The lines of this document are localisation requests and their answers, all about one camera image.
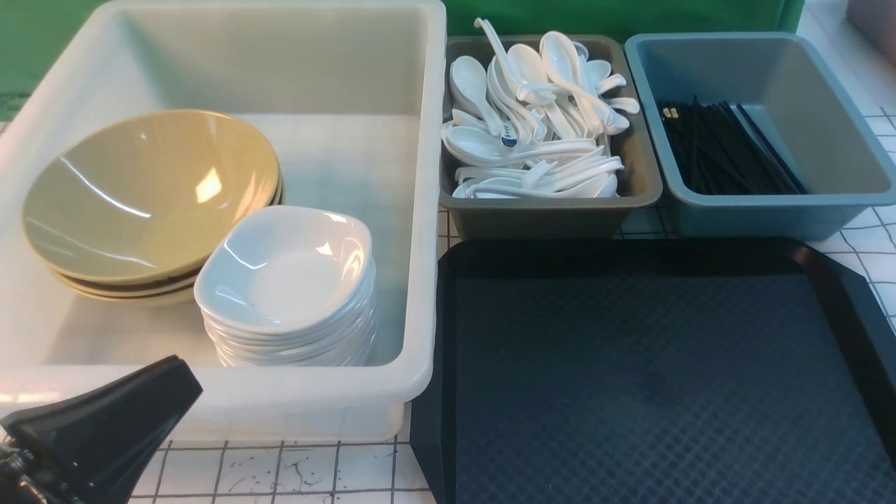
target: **bowl rim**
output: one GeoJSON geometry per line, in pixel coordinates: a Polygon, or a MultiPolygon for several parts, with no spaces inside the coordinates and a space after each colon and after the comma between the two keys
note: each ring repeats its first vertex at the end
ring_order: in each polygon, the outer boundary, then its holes
{"type": "Polygon", "coordinates": [[[295,205],[284,205],[284,206],[270,206],[263,208],[257,212],[252,213],[247,216],[244,220],[240,221],[234,228],[228,233],[228,236],[221,241],[220,245],[211,253],[209,256],[209,260],[206,263],[206,266],[202,268],[199,272],[199,276],[196,278],[196,287],[195,287],[195,298],[196,304],[199,305],[201,311],[203,311],[203,316],[205,316],[205,312],[215,316],[221,322],[224,322],[227,326],[233,327],[240,331],[244,331],[247,333],[255,333],[257,335],[282,335],[285,333],[295,333],[302,330],[307,329],[310,326],[315,325],[320,319],[316,320],[299,320],[298,322],[293,322],[292,324],[283,324],[278,327],[263,327],[263,326],[254,326],[251,324],[246,324],[241,321],[234,320],[233,317],[227,316],[226,314],[219,313],[218,310],[210,308],[210,303],[206,299],[206,296],[203,295],[205,293],[205,289],[203,286],[212,282],[212,279],[218,278],[216,275],[216,269],[214,267],[214,259],[218,254],[224,254],[229,252],[222,252],[225,249],[225,245],[227,242],[233,237],[234,234],[243,230],[243,228],[247,226],[253,225],[256,221],[260,221],[262,219],[275,219],[280,223],[289,223],[292,222],[292,216],[298,216],[300,214],[329,214],[341,217],[349,223],[357,223],[360,224],[358,230],[363,231],[363,243],[361,244],[362,249],[365,251],[365,260],[361,264],[361,270],[358,272],[358,279],[355,281],[354,285],[352,285],[350,291],[345,295],[345,298],[340,300],[338,304],[332,306],[330,311],[328,311],[325,317],[321,317],[321,319],[327,318],[331,313],[339,311],[346,305],[346,303],[350,302],[358,295],[358,291],[361,287],[364,286],[366,277],[372,273],[371,268],[375,268],[373,265],[374,257],[373,257],[373,236],[370,232],[370,229],[367,228],[366,224],[361,221],[357,217],[353,217],[351,215],[347,215],[345,213],[331,212],[329,210],[322,210],[319,208],[311,208],[307,206],[295,206],[295,205]]]}
{"type": "MultiPolygon", "coordinates": [[[[92,140],[95,140],[97,137],[104,135],[104,134],[108,133],[109,131],[118,129],[121,126],[136,123],[138,121],[144,121],[151,117],[158,117],[158,116],[174,116],[175,117],[178,115],[189,115],[189,116],[196,115],[197,117],[201,117],[201,116],[218,117],[218,118],[224,119],[226,122],[238,124],[238,125],[240,125],[240,127],[243,127],[247,132],[252,132],[255,135],[257,135],[257,139],[261,141],[261,142],[259,142],[260,148],[263,148],[264,150],[268,151],[269,154],[271,155],[271,158],[274,161],[274,163],[272,165],[274,167],[273,171],[277,175],[278,182],[276,184],[272,185],[270,194],[268,195],[268,197],[265,197],[263,199],[263,201],[265,202],[264,203],[265,205],[271,204],[271,201],[277,195],[278,190],[283,186],[283,177],[282,177],[282,172],[280,170],[280,160],[277,157],[277,153],[274,151],[274,148],[271,145],[271,142],[256,127],[250,125],[249,123],[247,123],[244,120],[239,119],[237,117],[233,117],[233,116],[230,116],[227,114],[222,114],[220,112],[215,112],[212,110],[203,110],[203,109],[169,109],[169,110],[159,110],[159,111],[155,111],[155,112],[141,114],[138,116],[131,116],[126,119],[117,121],[111,125],[104,126],[100,129],[94,131],[93,133],[90,133],[89,135],[84,136],[82,139],[76,141],[72,145],[68,146],[64,151],[62,151],[58,155],[54,156],[54,158],[49,163],[47,163],[46,166],[44,166],[44,168],[34,178],[34,181],[31,183],[30,187],[28,188],[28,192],[25,194],[25,198],[22,202],[22,217],[21,217],[22,231],[23,231],[23,234],[25,237],[25,241],[28,243],[29,248],[38,257],[40,257],[40,259],[45,263],[45,265],[47,267],[49,267],[51,270],[53,270],[55,272],[63,274],[64,276],[67,276],[67,277],[70,277],[70,278],[73,278],[73,279],[79,280],[79,281],[105,283],[106,285],[110,285],[110,286],[111,285],[135,285],[135,284],[141,284],[141,283],[158,282],[158,281],[162,281],[165,278],[168,278],[171,276],[179,276],[181,274],[184,274],[186,272],[189,272],[196,268],[201,267],[205,263],[205,261],[208,260],[209,256],[211,255],[211,252],[214,250],[214,248],[211,248],[210,250],[208,250],[206,253],[202,254],[201,256],[193,257],[193,258],[189,259],[187,262],[184,262],[180,265],[172,265],[171,267],[169,267],[168,269],[165,269],[165,270],[156,270],[156,271],[152,271],[152,272],[146,272],[143,274],[120,274],[120,275],[86,274],[84,272],[75,271],[75,270],[71,269],[70,267],[62,267],[56,261],[54,261],[51,257],[45,256],[41,252],[40,248],[38,248],[34,245],[34,243],[31,240],[30,233],[28,231],[27,222],[29,219],[29,215],[27,213],[27,208],[29,206],[29,202],[32,200],[35,187],[38,185],[38,182],[41,180],[41,178],[47,173],[47,170],[52,165],[54,165],[60,158],[65,157],[65,155],[69,154],[74,149],[76,149],[92,140]]],[[[250,215],[251,213],[254,213],[255,211],[259,210],[260,208],[263,208],[263,206],[260,206],[258,208],[251,208],[251,207],[248,208],[242,218],[244,219],[246,216],[250,215]]]]}

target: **plastic container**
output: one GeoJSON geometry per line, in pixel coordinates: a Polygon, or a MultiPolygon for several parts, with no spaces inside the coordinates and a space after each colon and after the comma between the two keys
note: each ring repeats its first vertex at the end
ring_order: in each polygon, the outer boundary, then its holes
{"type": "Polygon", "coordinates": [[[175,353],[205,390],[177,439],[396,432],[432,371],[444,26],[436,0],[100,7],[0,139],[0,415],[175,353]],[[280,159],[287,204],[364,220],[380,301],[367,367],[224,369],[195,304],[87,300],[28,249],[22,201],[48,161],[103,126],[181,108],[258,127],[280,159]]]}
{"type": "MultiPolygon", "coordinates": [[[[637,98],[622,47],[607,37],[575,35],[590,52],[590,59],[605,59],[629,85],[607,97],[637,98]]],[[[540,36],[502,37],[504,46],[524,43],[538,49],[540,36]]],[[[473,56],[488,65],[495,55],[485,37],[452,37],[445,48],[446,69],[460,56],[473,56]]],[[[451,119],[452,96],[445,93],[444,120],[451,119]]],[[[463,199],[452,197],[457,187],[454,171],[459,163],[442,149],[442,194],[439,204],[451,211],[462,239],[557,239],[609,238],[619,231],[634,209],[650,206],[662,194],[656,158],[642,114],[629,116],[632,126],[611,138],[614,155],[622,157],[625,170],[619,175],[618,198],[577,199],[463,199]]]]}
{"type": "Polygon", "coordinates": [[[893,163],[804,39],[785,33],[639,35],[625,43],[684,236],[827,239],[869,206],[896,204],[893,163]],[[741,103],[809,192],[706,196],[685,186],[657,100],[741,103]]]}

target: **tan bowl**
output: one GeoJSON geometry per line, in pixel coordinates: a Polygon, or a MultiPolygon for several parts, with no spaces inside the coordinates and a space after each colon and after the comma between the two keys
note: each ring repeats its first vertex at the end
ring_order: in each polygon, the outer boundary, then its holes
{"type": "Polygon", "coordinates": [[[202,268],[168,279],[165,282],[141,283],[139,285],[106,285],[104,283],[78,280],[64,274],[51,271],[56,279],[66,287],[80,294],[93,294],[104,298],[141,298],[158,296],[172,291],[180,291],[184,287],[196,283],[196,276],[202,268]]]}
{"type": "Polygon", "coordinates": [[[147,283],[200,267],[233,226],[274,200],[280,165],[238,119],[200,110],[134,117],[81,140],[35,180],[25,236],[75,279],[147,283]]]}
{"type": "Polygon", "coordinates": [[[194,299],[192,284],[187,285],[186,287],[183,287],[177,291],[171,291],[151,296],[140,296],[135,298],[114,298],[110,296],[100,296],[98,294],[93,294],[86,291],[78,291],[74,287],[73,290],[75,290],[82,296],[93,298],[95,300],[111,301],[114,303],[127,303],[129,305],[145,307],[176,305],[180,303],[186,303],[194,299]]]}
{"type": "MultiPolygon", "coordinates": [[[[274,195],[274,201],[271,201],[271,205],[283,204],[283,196],[283,180],[281,179],[277,187],[277,192],[274,195]]],[[[145,305],[146,300],[144,298],[157,297],[169,293],[173,294],[176,291],[183,290],[185,287],[192,286],[196,282],[196,276],[199,275],[201,269],[202,268],[200,267],[185,274],[167,278],[165,280],[133,285],[106,285],[104,283],[88,282],[86,280],[72,278],[52,270],[51,273],[60,283],[79,294],[99,300],[133,300],[138,304],[145,305]]]]}

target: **green background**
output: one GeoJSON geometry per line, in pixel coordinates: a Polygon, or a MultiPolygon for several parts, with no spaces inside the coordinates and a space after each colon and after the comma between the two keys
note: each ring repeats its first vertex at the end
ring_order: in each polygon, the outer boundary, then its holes
{"type": "MultiPolygon", "coordinates": [[[[625,41],[663,31],[796,31],[803,0],[444,0],[449,35],[560,30],[625,41]]],[[[9,121],[104,0],[0,0],[0,121],[9,121]]]]}

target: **spoon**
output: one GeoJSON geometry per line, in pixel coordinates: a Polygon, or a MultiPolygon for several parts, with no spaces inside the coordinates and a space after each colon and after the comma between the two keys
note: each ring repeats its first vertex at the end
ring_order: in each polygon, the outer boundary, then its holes
{"type": "Polygon", "coordinates": [[[478,166],[461,166],[454,172],[454,180],[458,183],[466,182],[471,178],[491,178],[491,177],[502,177],[502,178],[517,178],[522,180],[522,177],[527,172],[523,169],[513,169],[513,168],[480,168],[478,166]]]}
{"type": "Polygon", "coordinates": [[[520,120],[510,111],[503,103],[496,100],[489,89],[488,103],[494,109],[498,109],[507,120],[501,119],[501,143],[507,147],[515,147],[517,142],[528,143],[529,137],[526,127],[520,123],[520,120]]]}
{"type": "Polygon", "coordinates": [[[554,95],[550,92],[546,92],[548,91],[548,88],[545,86],[527,84],[520,79],[517,69],[513,67],[510,59],[508,59],[507,52],[504,51],[504,44],[502,44],[501,40],[498,38],[498,34],[495,31],[495,28],[492,27],[492,23],[482,18],[476,18],[473,22],[473,26],[480,28],[485,32],[488,43],[491,44],[492,50],[495,51],[495,57],[498,59],[498,64],[501,65],[501,68],[504,70],[504,76],[507,79],[507,83],[510,84],[510,88],[518,100],[539,105],[554,100],[554,95]]]}
{"type": "MultiPolygon", "coordinates": [[[[507,52],[507,56],[516,64],[524,81],[528,83],[549,84],[547,72],[545,72],[544,64],[541,62],[541,56],[538,55],[538,52],[535,49],[530,48],[525,44],[516,44],[510,48],[510,51],[507,52]]],[[[566,97],[558,97],[556,100],[566,100],[566,97]]],[[[547,119],[551,122],[554,131],[564,140],[581,138],[581,136],[573,130],[573,127],[570,126],[566,117],[560,112],[556,100],[542,105],[545,109],[545,114],[547,114],[547,119]]]]}
{"type": "Polygon", "coordinates": [[[574,173],[557,173],[549,175],[541,179],[538,184],[531,187],[530,190],[541,191],[547,193],[559,193],[567,189],[578,186],[582,182],[586,182],[593,178],[597,178],[605,173],[616,171],[622,168],[622,162],[619,159],[612,159],[589,166],[583,167],[574,173]]]}
{"type": "Polygon", "coordinates": [[[454,126],[444,132],[446,148],[462,162],[482,167],[504,166],[531,158],[558,158],[575,154],[587,154],[597,148],[593,138],[578,140],[554,140],[550,142],[519,145],[507,152],[501,141],[476,128],[454,126]]]}
{"type": "Polygon", "coordinates": [[[472,114],[464,112],[461,109],[452,109],[451,119],[457,126],[469,126],[488,133],[488,125],[482,119],[474,117],[472,114]]]}
{"type": "Polygon", "coordinates": [[[637,114],[641,112],[641,103],[634,98],[607,98],[604,100],[610,107],[628,112],[629,114],[637,114]]]}
{"type": "Polygon", "coordinates": [[[586,62],[584,68],[589,81],[593,83],[602,83],[613,73],[613,66],[610,62],[602,59],[592,59],[591,61],[587,61],[587,59],[588,58],[585,57],[586,62]]]}
{"type": "Polygon", "coordinates": [[[492,97],[495,105],[501,108],[505,114],[508,114],[511,120],[516,119],[520,128],[524,130],[520,131],[520,142],[531,143],[532,135],[538,129],[538,121],[513,97],[512,92],[507,88],[507,81],[503,78],[495,63],[496,58],[492,58],[486,71],[488,94],[492,97]]]}
{"type": "Polygon", "coordinates": [[[576,42],[575,40],[573,40],[573,45],[575,46],[575,52],[578,53],[579,56],[587,60],[588,56],[590,56],[588,54],[588,48],[586,48],[585,45],[581,42],[576,42]]]}
{"type": "Polygon", "coordinates": [[[518,186],[519,181],[513,178],[487,178],[467,189],[470,197],[540,197],[540,198],[592,198],[609,197],[616,192],[616,175],[604,173],[595,178],[585,180],[575,187],[564,191],[549,193],[533,191],[518,186]]]}
{"type": "Polygon", "coordinates": [[[612,74],[606,79],[592,82],[598,83],[598,85],[594,87],[594,90],[598,95],[604,94],[611,89],[625,87],[625,85],[627,84],[627,82],[625,81],[625,77],[620,74],[612,74]]]}
{"type": "Polygon", "coordinates": [[[451,64],[452,92],[474,106],[486,120],[488,132],[494,136],[501,134],[503,123],[497,113],[486,102],[486,69],[472,56],[461,56],[451,64]]]}
{"type": "Polygon", "coordinates": [[[551,81],[573,95],[591,132],[595,135],[603,132],[604,125],[613,119],[615,112],[580,86],[582,69],[572,41],[558,31],[549,31],[541,38],[541,59],[551,81]]]}
{"type": "Polygon", "coordinates": [[[576,169],[581,165],[587,165],[602,159],[607,159],[607,156],[604,155],[604,147],[599,145],[594,152],[585,154],[584,156],[581,156],[581,158],[576,158],[565,163],[555,162],[551,166],[539,165],[533,167],[522,176],[522,186],[526,189],[532,189],[542,177],[551,171],[554,173],[562,173],[567,169],[576,169]]]}

